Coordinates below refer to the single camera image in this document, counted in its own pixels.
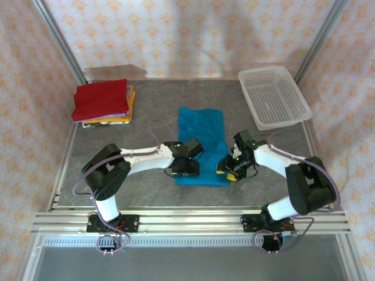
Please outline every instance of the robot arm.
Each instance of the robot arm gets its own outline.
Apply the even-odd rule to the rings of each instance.
[[[187,143],[165,142],[160,147],[144,149],[119,149],[115,144],[105,146],[82,169],[89,168],[115,155],[126,155],[108,162],[90,173],[85,181],[96,201],[103,219],[116,224],[120,211],[116,204],[115,193],[120,189],[127,176],[149,169],[168,169],[179,176],[199,174],[199,162],[193,160],[203,152],[203,147],[196,139]]]
[[[228,172],[232,181],[246,178],[247,169],[253,165],[270,168],[286,178],[289,196],[262,207],[261,221],[256,222],[268,227],[294,215],[305,215],[336,200],[335,190],[329,180],[318,170],[306,163],[290,159],[274,152],[265,141],[255,142],[247,131],[234,136],[235,145],[232,155],[227,155],[217,165],[216,172]],[[318,157],[306,159],[324,169]]]

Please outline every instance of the white plastic basket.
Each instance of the white plastic basket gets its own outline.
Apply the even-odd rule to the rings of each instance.
[[[292,126],[312,117],[311,109],[284,66],[243,70],[238,78],[260,131]]]

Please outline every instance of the gray mat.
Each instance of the gray mat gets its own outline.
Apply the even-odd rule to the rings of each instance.
[[[79,125],[62,186],[59,206],[91,206],[88,198],[77,198],[71,188],[81,175],[82,167],[101,148],[116,143],[119,148],[139,149],[155,146],[148,132],[150,119],[163,119],[178,131],[178,111],[214,108],[224,112],[226,141],[233,145],[233,135],[244,129],[253,136],[282,132],[274,144],[290,153],[309,156],[302,124],[284,129],[260,132],[255,126],[238,81],[134,81],[133,120],[128,125],[83,129]],[[172,141],[171,133],[160,124],[153,129],[161,142]],[[258,136],[255,139],[266,139]],[[148,170],[129,176],[116,194],[120,208],[139,206],[252,206],[259,207],[287,195],[284,178],[260,167],[255,178],[231,183],[230,187],[178,186],[161,170]]]

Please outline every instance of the blue towel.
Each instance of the blue towel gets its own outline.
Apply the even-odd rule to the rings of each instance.
[[[180,108],[178,134],[181,142],[196,138],[204,148],[199,158],[199,176],[178,177],[176,184],[229,186],[225,174],[216,174],[216,165],[228,154],[225,142],[223,112],[215,109],[191,110]]]

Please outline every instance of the patterned fabric wall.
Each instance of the patterned fabric wall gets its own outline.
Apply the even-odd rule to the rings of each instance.
[[[375,280],[375,2],[349,1],[301,91],[318,155],[337,181],[363,266]]]
[[[90,80],[298,71],[334,0],[46,0]]]
[[[52,192],[77,81],[32,1],[0,1],[0,42],[0,279],[14,280]]]

